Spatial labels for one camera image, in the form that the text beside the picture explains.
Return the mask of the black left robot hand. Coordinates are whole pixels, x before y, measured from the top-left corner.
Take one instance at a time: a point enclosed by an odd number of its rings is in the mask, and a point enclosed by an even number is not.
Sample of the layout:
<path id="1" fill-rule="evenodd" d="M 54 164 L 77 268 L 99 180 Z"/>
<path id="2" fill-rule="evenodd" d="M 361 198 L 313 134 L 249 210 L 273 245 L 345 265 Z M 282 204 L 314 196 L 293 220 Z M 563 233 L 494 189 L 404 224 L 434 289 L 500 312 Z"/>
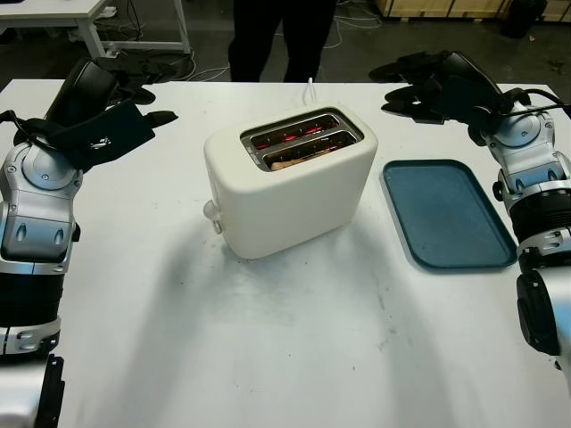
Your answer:
<path id="1" fill-rule="evenodd" d="M 82 59 L 64 80 L 45 120 L 71 127 L 125 100 L 148 105 L 155 95 L 146 87 L 169 82 L 177 72 L 166 62 L 140 57 Z"/>

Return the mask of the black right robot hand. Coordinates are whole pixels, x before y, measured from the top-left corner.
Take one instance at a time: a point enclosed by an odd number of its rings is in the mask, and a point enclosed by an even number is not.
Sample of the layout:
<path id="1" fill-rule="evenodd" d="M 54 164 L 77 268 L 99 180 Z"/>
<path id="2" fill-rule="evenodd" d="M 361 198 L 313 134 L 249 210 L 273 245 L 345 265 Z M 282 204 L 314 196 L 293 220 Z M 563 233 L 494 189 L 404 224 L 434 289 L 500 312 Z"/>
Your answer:
<path id="1" fill-rule="evenodd" d="M 406 111 L 444 111 L 453 107 L 490 107 L 505 103 L 501 90 L 464 54 L 456 51 L 414 53 L 373 69 L 376 83 L 403 83 L 385 96 L 387 103 Z"/>

